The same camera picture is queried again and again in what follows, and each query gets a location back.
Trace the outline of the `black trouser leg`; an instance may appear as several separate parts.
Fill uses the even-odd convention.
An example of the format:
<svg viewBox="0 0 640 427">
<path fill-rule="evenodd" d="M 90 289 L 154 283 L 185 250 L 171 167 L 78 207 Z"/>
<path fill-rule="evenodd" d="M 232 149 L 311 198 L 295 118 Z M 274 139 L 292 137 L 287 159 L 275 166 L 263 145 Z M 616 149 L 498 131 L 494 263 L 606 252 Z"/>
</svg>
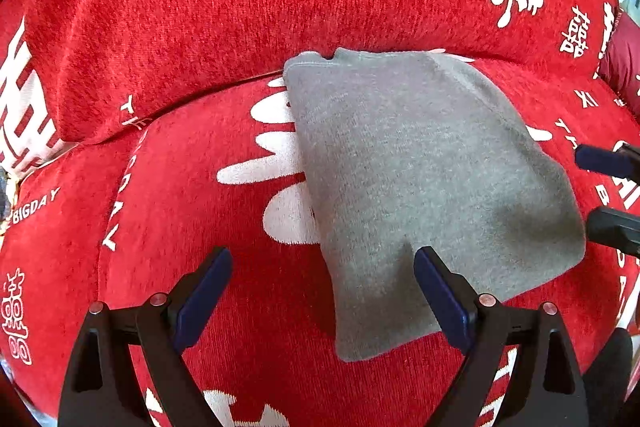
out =
<svg viewBox="0 0 640 427">
<path fill-rule="evenodd" d="M 626 329 L 614 329 L 582 375 L 589 426 L 621 426 L 631 375 L 632 341 Z"/>
</svg>

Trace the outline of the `grey knit sweater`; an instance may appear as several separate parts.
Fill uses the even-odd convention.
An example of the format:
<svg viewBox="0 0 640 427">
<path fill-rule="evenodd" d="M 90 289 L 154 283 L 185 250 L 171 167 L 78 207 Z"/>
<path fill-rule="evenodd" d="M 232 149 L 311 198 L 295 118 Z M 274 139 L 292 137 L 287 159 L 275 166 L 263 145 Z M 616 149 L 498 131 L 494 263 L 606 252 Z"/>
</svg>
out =
<svg viewBox="0 0 640 427">
<path fill-rule="evenodd" d="M 339 49 L 291 58 L 283 79 L 343 361 L 437 331 L 413 273 L 421 247 L 504 300 L 582 261 L 584 226 L 564 169 L 473 66 Z"/>
</svg>

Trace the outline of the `dark red pillow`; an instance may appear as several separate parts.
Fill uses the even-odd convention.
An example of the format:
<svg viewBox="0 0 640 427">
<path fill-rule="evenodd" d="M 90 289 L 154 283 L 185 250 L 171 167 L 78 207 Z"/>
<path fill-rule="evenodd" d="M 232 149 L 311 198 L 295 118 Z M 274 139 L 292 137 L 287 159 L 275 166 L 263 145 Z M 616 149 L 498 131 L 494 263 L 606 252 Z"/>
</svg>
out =
<svg viewBox="0 0 640 427">
<path fill-rule="evenodd" d="M 620 11 L 604 57 L 599 76 L 626 104 L 635 120 L 639 120 L 640 29 Z"/>
</svg>

